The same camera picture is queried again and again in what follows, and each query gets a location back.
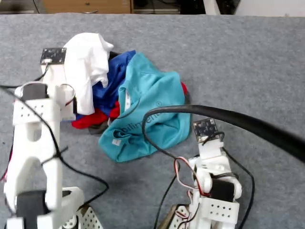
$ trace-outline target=red cloth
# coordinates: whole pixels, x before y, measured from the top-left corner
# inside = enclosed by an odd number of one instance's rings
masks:
[[[183,82],[181,82],[181,86],[182,86],[184,95],[186,95],[187,94],[187,87],[186,87],[186,85]]]
[[[92,125],[98,125],[108,120],[107,115],[105,115],[100,109],[95,108],[95,112],[91,115],[84,115],[79,120],[73,121],[71,124],[77,129],[88,128]]]
[[[187,87],[181,82],[183,93],[187,93]],[[108,120],[107,115],[105,115],[100,109],[95,108],[95,112],[91,115],[84,115],[79,120],[73,121],[71,124],[77,129],[85,129],[92,125],[98,125]],[[116,119],[120,115],[120,104],[119,101],[115,102],[115,107],[110,111],[109,118],[112,120]]]
[[[115,102],[115,107],[110,111],[109,118],[116,119],[120,115],[120,104],[119,101]]]

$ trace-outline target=red wire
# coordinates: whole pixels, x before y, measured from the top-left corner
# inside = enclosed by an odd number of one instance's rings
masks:
[[[192,173],[193,173],[194,176],[196,177],[196,183],[197,183],[197,186],[198,186],[198,190],[199,190],[200,195],[201,195],[201,196],[209,196],[209,195],[210,195],[209,193],[203,192],[203,190],[202,190],[202,188],[201,188],[201,185],[200,185],[200,183],[199,183],[199,180],[198,180],[198,178],[197,178],[197,175],[196,175],[195,171],[192,169],[192,167],[190,166],[189,162],[188,162],[184,157],[182,157],[182,156],[177,157],[177,158],[173,161],[173,167],[174,167],[174,170],[175,170],[175,174],[176,174],[176,176],[177,176],[177,180],[178,180],[182,185],[184,185],[185,187],[193,188],[193,187],[191,187],[191,186],[189,186],[189,185],[186,185],[186,184],[183,183],[182,181],[180,181],[180,179],[179,179],[179,171],[178,171],[178,169],[177,169],[177,160],[182,160],[182,161],[191,169]]]

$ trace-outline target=clothing pile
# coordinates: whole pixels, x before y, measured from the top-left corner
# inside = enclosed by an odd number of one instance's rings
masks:
[[[155,152],[142,135],[142,119],[156,107],[184,104],[187,88],[179,74],[159,71],[140,52],[114,53],[96,33],[78,34],[65,47],[66,80],[77,100],[72,126],[100,134],[100,148],[117,162]],[[155,114],[146,121],[146,132],[164,149],[185,140],[189,130],[189,114]]]

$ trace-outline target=white wall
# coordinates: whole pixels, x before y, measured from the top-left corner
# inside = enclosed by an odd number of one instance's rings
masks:
[[[235,14],[305,17],[305,0],[241,0]]]

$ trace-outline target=perforated bracket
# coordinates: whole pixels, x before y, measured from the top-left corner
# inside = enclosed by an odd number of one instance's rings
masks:
[[[82,216],[81,229],[103,229],[102,224],[91,207]]]
[[[187,218],[189,217],[190,213],[188,211],[188,209],[185,207],[185,206],[179,206],[177,208],[177,211],[181,212],[182,214],[184,214]],[[182,219],[181,217],[179,217],[178,215],[174,214],[173,215],[173,219],[171,221],[171,224],[170,226],[168,227],[168,229],[177,229],[179,224],[182,222],[182,221],[185,221],[185,219]]]
[[[201,206],[204,206],[201,212],[202,217],[219,222],[237,223],[239,203],[212,198],[202,198],[201,201]]]
[[[28,100],[27,104],[33,108],[46,121],[60,121],[59,106],[52,99]],[[13,124],[40,122],[40,119],[23,103],[15,101]]]

